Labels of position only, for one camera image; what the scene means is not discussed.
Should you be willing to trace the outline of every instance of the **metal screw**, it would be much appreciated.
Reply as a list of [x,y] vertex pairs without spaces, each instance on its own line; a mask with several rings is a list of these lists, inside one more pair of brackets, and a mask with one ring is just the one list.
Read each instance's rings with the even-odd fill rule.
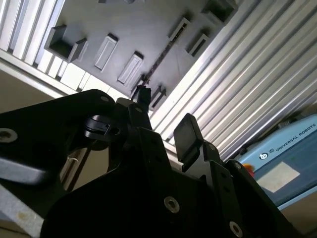
[[243,232],[241,230],[241,228],[239,227],[239,225],[235,222],[229,222],[229,227],[230,230],[238,237],[238,238],[242,238],[243,237]]
[[179,212],[179,204],[173,197],[166,197],[164,199],[164,205],[165,207],[171,212],[171,213],[178,213]]
[[210,147],[212,150],[215,149],[214,146],[213,146],[213,144],[209,144],[209,147]]
[[101,96],[100,98],[101,98],[101,100],[103,100],[105,102],[109,102],[109,99],[107,97],[105,97],[105,96]]
[[0,128],[0,143],[11,143],[18,138],[18,134],[9,128]]
[[238,169],[241,169],[241,165],[239,163],[234,163],[234,165],[238,168]]

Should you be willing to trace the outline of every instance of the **corrugated metal wall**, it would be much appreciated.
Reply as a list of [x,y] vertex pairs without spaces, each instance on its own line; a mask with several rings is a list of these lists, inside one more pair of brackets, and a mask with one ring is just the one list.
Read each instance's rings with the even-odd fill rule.
[[229,158],[317,99],[317,1],[244,0],[151,121],[164,140],[188,112]]

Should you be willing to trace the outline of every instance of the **gray surface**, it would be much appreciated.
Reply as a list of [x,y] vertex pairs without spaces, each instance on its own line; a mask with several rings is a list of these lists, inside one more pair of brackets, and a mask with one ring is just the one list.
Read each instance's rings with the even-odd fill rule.
[[45,49],[70,63],[79,58],[87,40],[76,39],[77,32],[65,25],[50,30]]
[[31,237],[38,238],[47,212],[64,195],[60,182],[45,189],[31,189],[0,180],[0,219],[13,221]]
[[[150,87],[156,91],[162,84],[167,95],[185,75],[187,70],[210,43],[215,25],[201,11],[208,0],[139,0],[133,4],[123,1],[111,4],[87,0],[66,0],[57,25],[66,24],[76,29],[76,37],[86,37],[88,45],[80,60],[73,63],[103,80],[118,91],[130,95],[133,85],[117,82],[125,65],[135,51],[144,56],[140,73],[149,71],[167,45],[168,35],[183,14],[189,13],[191,24],[181,34],[162,64],[151,77]],[[195,57],[186,52],[200,30],[204,29],[209,40]],[[118,44],[101,72],[95,62],[98,50],[109,34],[118,37]]]

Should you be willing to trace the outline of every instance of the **light blue robot control box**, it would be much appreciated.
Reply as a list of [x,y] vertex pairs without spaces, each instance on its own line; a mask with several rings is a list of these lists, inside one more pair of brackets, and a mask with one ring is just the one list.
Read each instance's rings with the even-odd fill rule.
[[268,136],[239,159],[279,209],[317,191],[317,115]]

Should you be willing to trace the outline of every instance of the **gray rectangular slot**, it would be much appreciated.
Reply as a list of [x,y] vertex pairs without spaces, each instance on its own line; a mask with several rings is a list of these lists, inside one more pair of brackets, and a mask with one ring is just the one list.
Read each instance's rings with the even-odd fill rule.
[[197,41],[194,42],[193,46],[187,51],[192,57],[195,57],[197,53],[202,49],[208,37],[204,33],[200,33],[197,37]]
[[143,56],[135,52],[119,76],[118,81],[124,85],[130,82],[140,68],[142,62]]
[[101,45],[97,53],[98,58],[96,60],[95,67],[97,67],[101,71],[105,68],[105,65],[109,61],[117,43],[118,39],[115,36],[111,34],[106,36],[103,44]]
[[162,99],[166,97],[166,89],[160,85],[157,90],[151,96],[150,107],[154,109],[157,105],[162,102]]
[[186,26],[190,23],[185,17],[181,19],[179,24],[175,27],[175,30],[168,36],[169,40],[172,41],[175,37],[179,36],[179,31],[182,31],[182,28],[186,28]]

